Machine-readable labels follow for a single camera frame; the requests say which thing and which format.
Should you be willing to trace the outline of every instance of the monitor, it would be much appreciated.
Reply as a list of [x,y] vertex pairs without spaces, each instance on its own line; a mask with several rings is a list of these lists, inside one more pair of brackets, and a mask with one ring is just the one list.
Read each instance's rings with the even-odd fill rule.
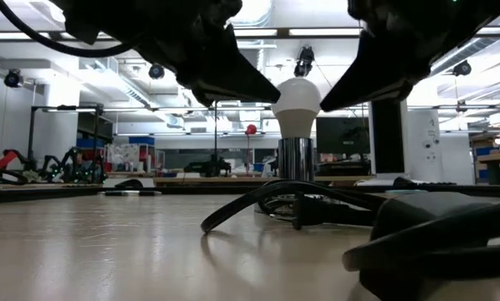
[[369,154],[369,119],[366,117],[317,118],[317,152],[321,154]]

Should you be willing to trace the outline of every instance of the pipe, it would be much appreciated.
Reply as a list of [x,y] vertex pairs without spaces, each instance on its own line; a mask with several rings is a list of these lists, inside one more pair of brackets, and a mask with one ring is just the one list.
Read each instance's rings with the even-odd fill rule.
[[314,180],[314,148],[311,138],[284,138],[278,142],[278,172],[282,179]]

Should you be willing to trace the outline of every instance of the desk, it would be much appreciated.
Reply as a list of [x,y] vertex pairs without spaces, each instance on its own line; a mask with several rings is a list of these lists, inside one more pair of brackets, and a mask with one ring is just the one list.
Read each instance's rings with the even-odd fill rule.
[[500,185],[500,153],[479,156],[477,160],[487,166],[488,183],[490,185]]
[[[0,204],[0,300],[378,300],[341,262],[370,229],[294,231],[248,208],[203,236],[203,218],[235,197]],[[500,279],[449,283],[426,301],[459,299],[500,301]]]

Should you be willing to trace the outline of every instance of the security camera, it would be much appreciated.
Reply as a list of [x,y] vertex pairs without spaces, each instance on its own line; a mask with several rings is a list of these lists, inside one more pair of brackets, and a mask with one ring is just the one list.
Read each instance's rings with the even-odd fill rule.
[[151,79],[162,79],[165,77],[165,69],[159,64],[153,64],[148,75]]
[[297,65],[294,67],[295,77],[306,77],[313,68],[311,63],[315,61],[315,54],[311,46],[304,46],[297,59]]
[[467,60],[459,63],[458,65],[454,66],[452,69],[452,75],[458,76],[458,75],[468,75],[471,73],[471,65],[467,62]]
[[22,71],[19,69],[10,69],[4,80],[5,85],[8,88],[20,88],[25,83],[25,79],[22,76]]

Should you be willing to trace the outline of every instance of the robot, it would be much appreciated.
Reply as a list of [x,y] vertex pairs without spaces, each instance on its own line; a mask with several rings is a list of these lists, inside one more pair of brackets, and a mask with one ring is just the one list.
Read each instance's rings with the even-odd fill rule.
[[[69,34],[92,44],[104,32],[122,44],[71,48],[32,30],[3,0],[0,11],[30,38],[66,54],[107,57],[134,49],[174,72],[205,106],[224,99],[278,101],[279,91],[238,52],[233,26],[227,25],[242,0],[52,2],[63,10]],[[356,60],[321,103],[325,111],[404,100],[436,60],[500,15],[500,0],[349,0],[348,11],[364,29]]]

